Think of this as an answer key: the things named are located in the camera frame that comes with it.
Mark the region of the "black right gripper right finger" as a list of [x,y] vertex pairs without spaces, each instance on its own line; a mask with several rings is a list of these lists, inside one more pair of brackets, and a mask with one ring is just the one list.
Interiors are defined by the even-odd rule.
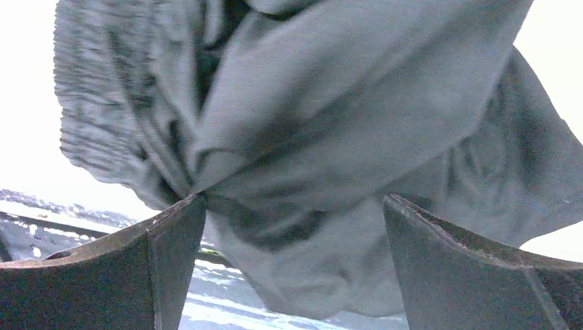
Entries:
[[526,252],[383,201],[411,329],[581,329],[582,264]]

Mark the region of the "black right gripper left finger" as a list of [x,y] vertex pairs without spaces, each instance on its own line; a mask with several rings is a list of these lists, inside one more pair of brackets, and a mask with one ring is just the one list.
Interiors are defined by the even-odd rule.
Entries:
[[42,261],[1,264],[2,329],[177,329],[203,197]]

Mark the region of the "black shorts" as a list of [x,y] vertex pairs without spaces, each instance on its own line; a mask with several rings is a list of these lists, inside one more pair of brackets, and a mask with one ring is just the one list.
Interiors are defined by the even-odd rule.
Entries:
[[513,246],[582,220],[582,145],[514,47],[530,1],[60,1],[61,151],[202,194],[274,311],[402,311],[382,200]]

